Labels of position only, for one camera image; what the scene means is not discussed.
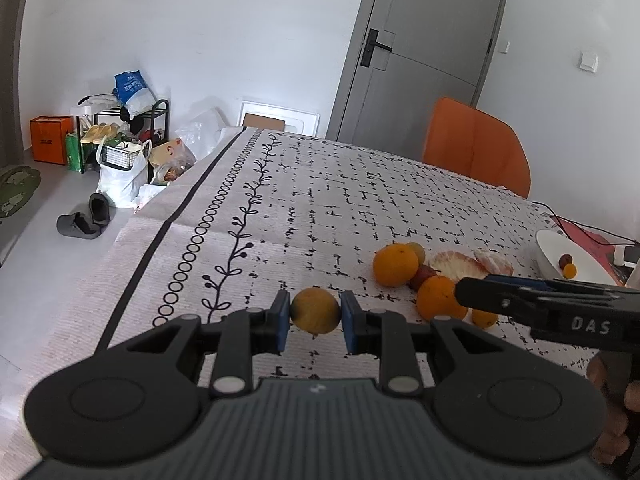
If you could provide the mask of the person's right hand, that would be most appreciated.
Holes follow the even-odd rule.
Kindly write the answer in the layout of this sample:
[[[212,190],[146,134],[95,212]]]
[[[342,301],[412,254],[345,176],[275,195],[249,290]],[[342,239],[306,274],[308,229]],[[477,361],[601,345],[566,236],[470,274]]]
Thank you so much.
[[[638,382],[628,382],[621,401],[614,401],[608,395],[608,378],[611,374],[621,373],[618,371],[621,365],[622,361],[620,358],[614,358],[613,352],[599,352],[587,367],[587,378],[601,391],[608,404],[608,416],[603,432],[591,452],[592,458],[603,465],[612,465],[616,458],[623,456],[628,450],[628,412],[639,411]]]

